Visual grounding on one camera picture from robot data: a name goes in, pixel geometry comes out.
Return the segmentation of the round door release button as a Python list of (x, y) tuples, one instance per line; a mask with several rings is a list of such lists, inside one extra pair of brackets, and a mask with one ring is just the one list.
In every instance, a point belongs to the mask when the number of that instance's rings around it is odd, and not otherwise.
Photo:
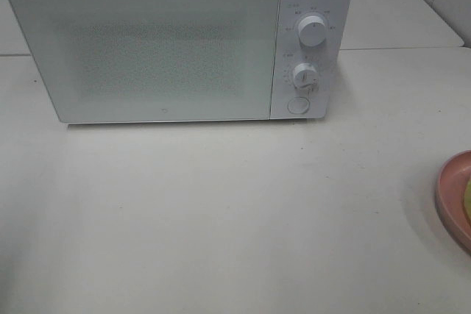
[(288, 102), (288, 111), (291, 114), (305, 114), (310, 108), (310, 102), (305, 97), (295, 97)]

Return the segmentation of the white timer knob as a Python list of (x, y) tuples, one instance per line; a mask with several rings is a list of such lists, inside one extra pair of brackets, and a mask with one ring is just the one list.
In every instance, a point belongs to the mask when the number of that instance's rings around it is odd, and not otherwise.
[(298, 90), (309, 90), (319, 82), (319, 72), (310, 63), (300, 63), (292, 71), (292, 82)]

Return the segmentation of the white microwave door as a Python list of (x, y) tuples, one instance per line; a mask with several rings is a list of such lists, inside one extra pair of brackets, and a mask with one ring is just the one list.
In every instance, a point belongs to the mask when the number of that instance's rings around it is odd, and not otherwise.
[(265, 119), (278, 0), (9, 0), (63, 123)]

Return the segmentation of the pink round plate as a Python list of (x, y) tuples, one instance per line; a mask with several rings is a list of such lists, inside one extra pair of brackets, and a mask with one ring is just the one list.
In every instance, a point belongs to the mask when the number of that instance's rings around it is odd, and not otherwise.
[(465, 210), (464, 195), (470, 181), (470, 150), (447, 160), (436, 178), (437, 214), (452, 239), (470, 254), (470, 217)]

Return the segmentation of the sandwich with lettuce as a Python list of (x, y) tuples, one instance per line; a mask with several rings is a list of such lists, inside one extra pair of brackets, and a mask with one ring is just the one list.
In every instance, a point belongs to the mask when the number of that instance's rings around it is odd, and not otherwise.
[(464, 189), (463, 195), (463, 208), (464, 214), (467, 217), (468, 223), (471, 223), (471, 179), (468, 180)]

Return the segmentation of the upper white power knob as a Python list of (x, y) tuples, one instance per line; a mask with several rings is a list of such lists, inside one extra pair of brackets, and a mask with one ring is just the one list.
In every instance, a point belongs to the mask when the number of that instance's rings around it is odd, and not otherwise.
[(298, 38), (302, 45), (315, 47), (327, 37), (326, 20), (317, 13), (305, 16), (297, 25)]

